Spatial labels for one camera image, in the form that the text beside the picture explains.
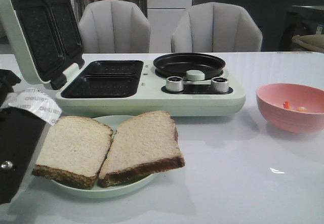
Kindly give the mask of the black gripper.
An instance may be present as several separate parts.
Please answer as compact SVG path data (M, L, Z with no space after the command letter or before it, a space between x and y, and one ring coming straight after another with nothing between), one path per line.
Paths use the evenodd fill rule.
M56 102L29 87L14 92L21 79L1 70L1 203L10 203L28 185L50 126L61 115Z

